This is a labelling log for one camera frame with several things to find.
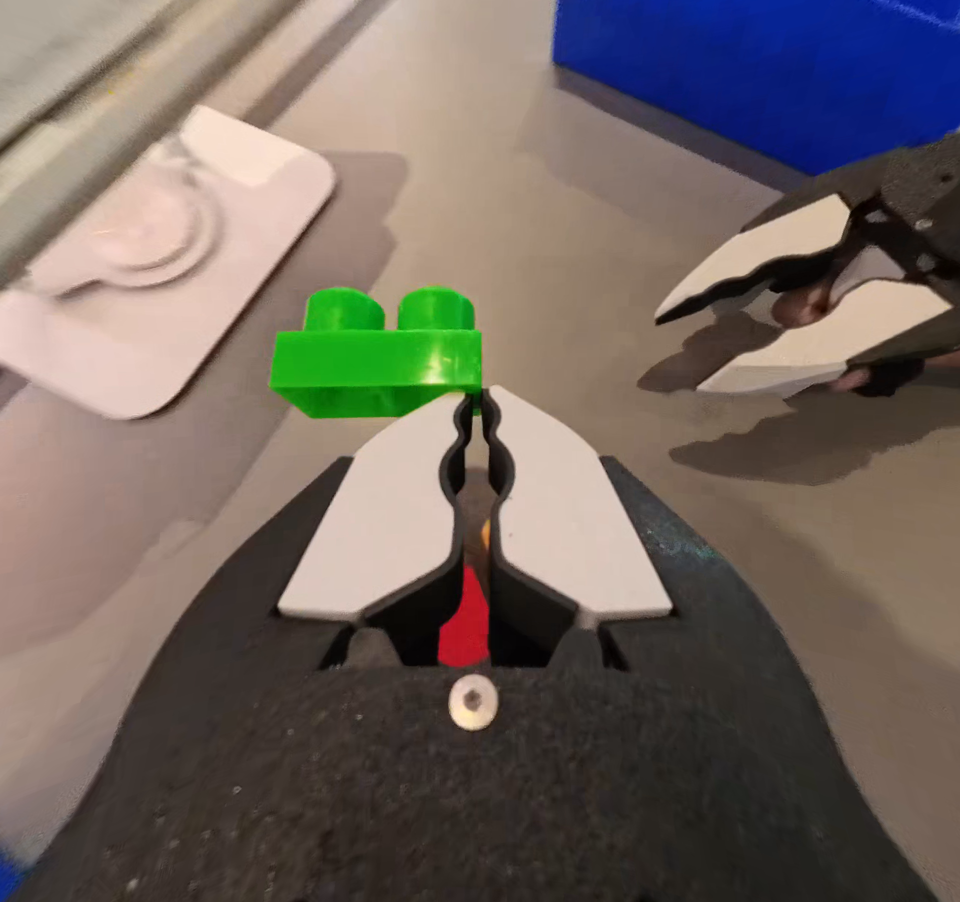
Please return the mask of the blue plastic bin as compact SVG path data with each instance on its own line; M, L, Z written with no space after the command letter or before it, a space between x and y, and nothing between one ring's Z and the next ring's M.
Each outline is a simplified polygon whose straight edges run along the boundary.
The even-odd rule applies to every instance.
M959 0L557 0L553 60L810 175L959 122Z

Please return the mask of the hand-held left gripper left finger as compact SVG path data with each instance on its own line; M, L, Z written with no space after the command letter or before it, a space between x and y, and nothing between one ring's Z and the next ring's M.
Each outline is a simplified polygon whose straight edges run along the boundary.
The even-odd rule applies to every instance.
M400 659L437 661L460 607L466 523L457 496L471 398L440 396L359 449L277 604L294 620L384 632Z

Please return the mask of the red single-stud toy block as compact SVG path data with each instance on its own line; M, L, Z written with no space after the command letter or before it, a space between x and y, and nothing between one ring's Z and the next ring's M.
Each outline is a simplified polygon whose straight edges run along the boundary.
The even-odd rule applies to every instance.
M490 607L474 568L462 574L460 604L438 633L438 665L465 669L489 661Z

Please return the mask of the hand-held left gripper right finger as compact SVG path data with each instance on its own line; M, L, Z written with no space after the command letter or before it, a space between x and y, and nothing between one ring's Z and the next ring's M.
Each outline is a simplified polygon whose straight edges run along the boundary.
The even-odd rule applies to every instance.
M482 395L489 516L488 650L541 666L569 631L669 616L673 602L600 455L502 386Z

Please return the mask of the green two-stud toy block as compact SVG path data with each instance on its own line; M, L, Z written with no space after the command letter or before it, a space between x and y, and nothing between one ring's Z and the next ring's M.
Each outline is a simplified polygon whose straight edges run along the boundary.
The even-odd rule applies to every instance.
M479 411L482 334L473 303L445 286L402 298L396 326L371 296L322 289L302 327L276 335L269 387L310 418L395 418L454 395Z

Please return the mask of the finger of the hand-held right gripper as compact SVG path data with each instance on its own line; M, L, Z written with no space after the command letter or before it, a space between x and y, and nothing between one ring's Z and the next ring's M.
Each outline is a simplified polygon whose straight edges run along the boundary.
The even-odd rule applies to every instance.
M718 301L746 296L774 280L785 265L819 257L845 239L852 210L830 195L742 231L716 248L666 296L657 325L684 319Z
M788 398L850 368L938 355L958 343L958 315L957 301L930 286L870 280L847 292L821 320L733 358L696 392Z

